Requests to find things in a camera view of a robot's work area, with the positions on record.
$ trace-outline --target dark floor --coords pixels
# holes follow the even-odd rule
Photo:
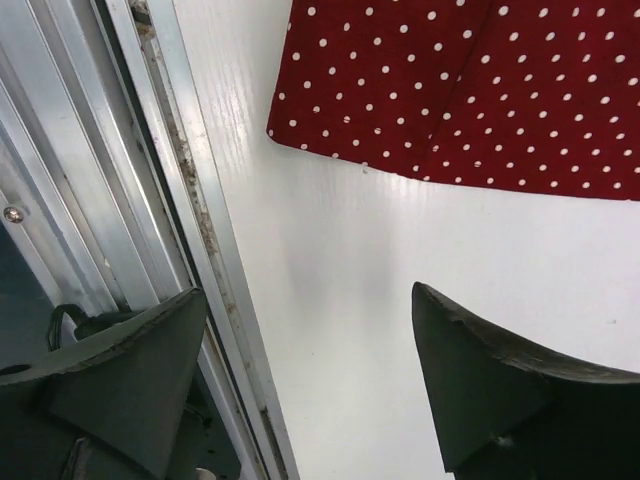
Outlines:
[[[0,368],[47,353],[53,307],[4,226],[0,226]]]

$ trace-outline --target red fabric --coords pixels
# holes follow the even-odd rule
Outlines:
[[[637,0],[294,0],[268,133],[425,181],[640,200]]]

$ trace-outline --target screw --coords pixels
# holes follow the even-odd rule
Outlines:
[[[7,222],[22,223],[24,220],[24,214],[16,207],[7,207],[2,213]]]

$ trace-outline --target white surface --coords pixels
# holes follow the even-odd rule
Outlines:
[[[302,480],[444,477],[416,280],[640,371],[640,203],[427,184],[275,145],[264,128],[290,0],[176,3]]]

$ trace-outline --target red polka dot cloth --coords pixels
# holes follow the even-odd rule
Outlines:
[[[268,134],[438,183],[640,200],[638,0],[294,0]]]

